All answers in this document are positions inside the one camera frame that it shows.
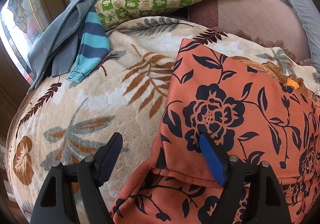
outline brown flower print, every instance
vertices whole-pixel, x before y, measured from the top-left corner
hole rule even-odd
[[[29,155],[31,149],[31,139],[28,136],[23,136],[13,158],[13,172],[24,185],[31,184],[34,174],[32,169],[32,160]]]

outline black flower print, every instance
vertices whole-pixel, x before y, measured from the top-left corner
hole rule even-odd
[[[201,224],[206,224],[209,222],[214,209],[217,206],[219,198],[216,196],[209,196],[204,201],[204,205],[198,211],[198,219]]]
[[[286,184],[282,186],[282,191],[284,197],[291,197],[298,195],[300,192],[304,192],[306,190],[305,182],[297,182],[292,184]]]
[[[287,92],[287,93],[292,93],[292,92],[293,92],[292,87],[287,86],[287,85],[284,85],[284,84],[281,83],[281,82],[279,82],[279,84],[280,84],[283,92]]]
[[[233,128],[244,122],[243,102],[227,97],[215,83],[199,86],[196,99],[182,110],[186,126],[192,128],[185,135],[188,141],[187,149],[200,152],[198,143],[194,144],[194,140],[199,139],[200,134],[207,133],[213,140],[223,137],[222,146],[226,151],[230,151],[235,136]]]
[[[299,173],[301,175],[308,174],[311,172],[314,172],[316,170],[316,156],[317,156],[317,148],[318,146],[316,145],[318,136],[314,136],[312,133],[308,146],[306,150],[302,153],[300,156],[300,163],[299,163]]]
[[[170,217],[168,216],[168,214],[164,213],[164,212],[158,212],[156,214],[157,219],[161,219],[162,221],[166,221],[166,220],[171,220]]]

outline fleece blanket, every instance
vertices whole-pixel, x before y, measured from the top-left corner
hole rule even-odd
[[[67,74],[47,78],[12,123],[7,173],[28,220],[54,160],[79,162],[120,132],[124,148],[110,180],[100,189],[107,207],[111,206],[132,172],[150,156],[183,38],[240,60],[270,62],[284,75],[299,79],[299,86],[308,88],[308,97],[317,103],[316,70],[295,64],[281,48],[264,48],[232,34],[167,17],[131,20],[109,31],[107,37],[110,53],[91,75],[81,83],[68,81]],[[186,82],[190,76],[186,72],[179,79]],[[87,223],[77,184],[73,190],[81,223]]]

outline gray pillow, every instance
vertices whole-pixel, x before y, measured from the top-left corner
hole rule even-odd
[[[313,67],[320,71],[320,14],[312,0],[288,0],[306,32]]]

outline brown leaf print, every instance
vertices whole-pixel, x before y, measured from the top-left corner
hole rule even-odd
[[[221,36],[228,37],[226,33],[222,31],[216,31],[212,29],[207,29],[207,32],[200,33],[199,36],[194,37],[193,39],[198,41],[200,44],[207,45],[208,42],[217,42],[217,38],[221,40]]]
[[[65,131],[58,131],[56,133],[52,133],[50,134],[51,137],[55,137],[55,138],[62,138],[63,137],[63,134],[65,133]]]
[[[96,68],[94,68],[91,72],[91,74],[94,72],[94,71],[97,71],[99,68],[102,68],[103,71],[104,71],[104,75],[107,76],[107,72],[106,72],[106,69],[103,67],[103,63],[108,61],[108,60],[111,60],[111,59],[117,59],[119,58],[119,54],[117,53],[109,53],[98,65]]]
[[[84,152],[88,155],[93,155],[98,149],[94,148],[94,147],[85,147],[82,146],[80,144],[77,144],[76,142],[70,140],[71,144],[73,144],[77,149],[79,149],[81,152]]]
[[[123,95],[133,91],[142,84],[128,102],[128,105],[130,105],[141,98],[151,86],[149,95],[142,101],[139,107],[140,111],[155,99],[149,111],[149,118],[151,119],[158,112],[167,97],[174,62],[162,62],[163,59],[169,57],[154,52],[148,52],[142,56],[135,45],[131,44],[131,46],[142,57],[142,60],[127,69],[129,72],[124,76],[122,82],[135,74],[136,76],[131,80]]]
[[[57,161],[60,161],[61,158],[62,158],[62,153],[64,152],[64,148],[66,146],[66,140],[64,139],[63,142],[62,142],[62,145],[61,145],[61,149],[59,150],[56,158],[54,160],[57,160]]]
[[[89,129],[89,128],[96,128],[103,126],[106,122],[109,122],[111,118],[103,118],[103,119],[97,119],[93,121],[89,121],[86,123],[80,123],[77,125],[77,128],[79,129]]]
[[[17,146],[16,154],[13,158],[13,172],[20,182],[30,185],[33,177],[32,160],[29,152],[32,149],[32,141],[28,136],[23,136]]]
[[[53,94],[58,91],[59,87],[61,87],[61,82],[52,84],[47,92],[39,98],[37,103],[31,108],[31,110],[28,111],[27,114],[20,120],[18,128],[22,123],[29,120],[32,115],[36,114],[37,110],[43,106],[44,101],[47,102],[50,98],[52,98]]]

